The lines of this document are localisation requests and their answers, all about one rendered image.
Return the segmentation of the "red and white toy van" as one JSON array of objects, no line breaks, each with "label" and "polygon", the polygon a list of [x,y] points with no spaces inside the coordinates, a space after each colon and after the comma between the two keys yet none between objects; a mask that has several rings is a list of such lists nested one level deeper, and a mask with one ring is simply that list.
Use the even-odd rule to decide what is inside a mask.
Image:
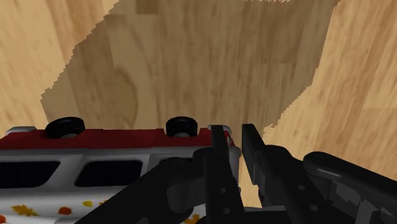
[{"label": "red and white toy van", "polygon": [[0,224],[75,224],[170,157],[193,158],[211,128],[173,118],[164,129],[88,129],[65,117],[0,138]]}]

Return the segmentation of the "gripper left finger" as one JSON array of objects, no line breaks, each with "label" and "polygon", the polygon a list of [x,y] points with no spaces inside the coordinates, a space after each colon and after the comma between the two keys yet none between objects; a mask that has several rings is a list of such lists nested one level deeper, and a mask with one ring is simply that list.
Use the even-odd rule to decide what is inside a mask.
[{"label": "gripper left finger", "polygon": [[196,150],[192,161],[161,161],[75,224],[181,224],[202,204],[205,216],[198,224],[239,224],[244,206],[222,126],[212,127],[211,143]]}]

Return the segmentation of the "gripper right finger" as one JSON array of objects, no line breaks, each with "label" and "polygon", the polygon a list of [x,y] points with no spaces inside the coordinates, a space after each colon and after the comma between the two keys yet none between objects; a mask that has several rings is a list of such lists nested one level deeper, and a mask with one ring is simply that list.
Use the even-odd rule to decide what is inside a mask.
[{"label": "gripper right finger", "polygon": [[322,151],[296,159],[242,126],[242,152],[263,206],[292,224],[397,224],[397,181]]}]

